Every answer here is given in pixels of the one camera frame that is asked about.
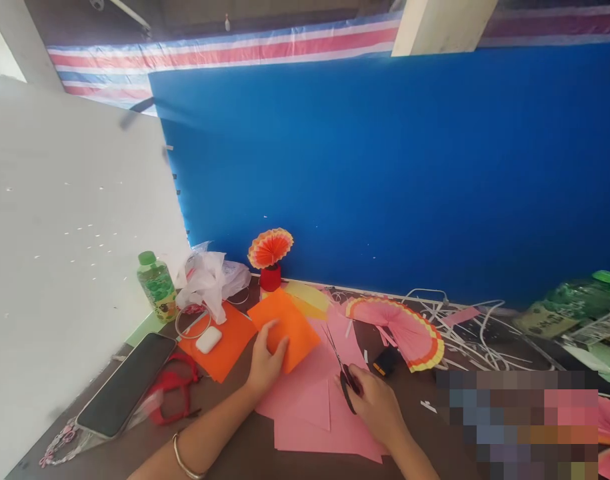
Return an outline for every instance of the orange paper flower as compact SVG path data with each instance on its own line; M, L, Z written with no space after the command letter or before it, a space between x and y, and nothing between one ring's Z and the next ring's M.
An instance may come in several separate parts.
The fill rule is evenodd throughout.
M287 230L267 230L251 243L247 257L252 267L267 268L282 259L292 245L293 237Z

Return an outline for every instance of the paper fan flower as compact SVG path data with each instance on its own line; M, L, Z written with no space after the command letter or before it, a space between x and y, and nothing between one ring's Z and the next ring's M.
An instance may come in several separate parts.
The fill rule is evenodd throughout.
M351 299L345 306L345 314L347 318L378 327L390 343L398 346L411 371L433 368L445 354L445 343L438 330L401 303L376 297ZM383 327L389 328L395 342Z
M251 243L247 257L252 267L264 269L282 259L292 245L293 237L287 230L267 230Z

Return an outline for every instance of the green container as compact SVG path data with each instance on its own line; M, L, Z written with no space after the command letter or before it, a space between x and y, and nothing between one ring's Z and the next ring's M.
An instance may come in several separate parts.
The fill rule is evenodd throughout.
M610 272L600 270L590 279L561 283L534 303L518 320L524 332L554 338L574 327L584 327L610 312Z
M163 322L176 319L176 288L173 286L169 269L165 262L156 260L152 251L142 252L138 255L140 267L137 275L149 303L156 316Z

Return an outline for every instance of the blue backdrop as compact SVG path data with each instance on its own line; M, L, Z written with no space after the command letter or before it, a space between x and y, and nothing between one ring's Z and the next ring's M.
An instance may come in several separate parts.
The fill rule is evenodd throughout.
M610 44L150 75L189 240L515 307L610 269Z

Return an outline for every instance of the bracelet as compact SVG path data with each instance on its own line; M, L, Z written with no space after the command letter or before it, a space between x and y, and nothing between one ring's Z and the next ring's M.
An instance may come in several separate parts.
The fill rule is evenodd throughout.
M178 461L178 465L185 472L185 475L188 476L191 480L202 480L207 476L206 473L194 473L187 468L187 466L180 459L180 453L178 453L178 432L176 432L173 436L173 451L176 453L176 460Z

